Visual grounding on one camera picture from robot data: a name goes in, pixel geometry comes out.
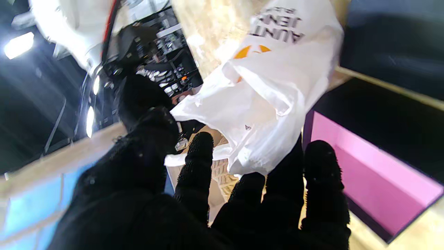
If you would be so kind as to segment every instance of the light fixture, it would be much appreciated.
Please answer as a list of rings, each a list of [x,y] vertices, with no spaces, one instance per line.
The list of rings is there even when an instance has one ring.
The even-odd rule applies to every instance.
[[[99,92],[99,87],[100,87],[100,77],[97,76],[94,80],[94,85],[92,86],[92,91],[94,92],[95,95],[97,95],[97,93]]]
[[[92,136],[92,125],[94,123],[94,109],[89,106],[88,115],[86,116],[86,134],[89,138]]]
[[[34,44],[34,34],[26,33],[14,39],[11,39],[4,47],[5,55],[11,60],[31,49]]]

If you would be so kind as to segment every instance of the white plastic bag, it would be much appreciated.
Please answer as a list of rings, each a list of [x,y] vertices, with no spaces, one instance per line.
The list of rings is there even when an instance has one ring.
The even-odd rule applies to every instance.
[[[342,34],[328,0],[273,0],[253,18],[233,59],[171,113],[225,136],[231,174],[268,174],[293,148],[305,114],[327,89]],[[214,155],[221,157],[218,149]]]

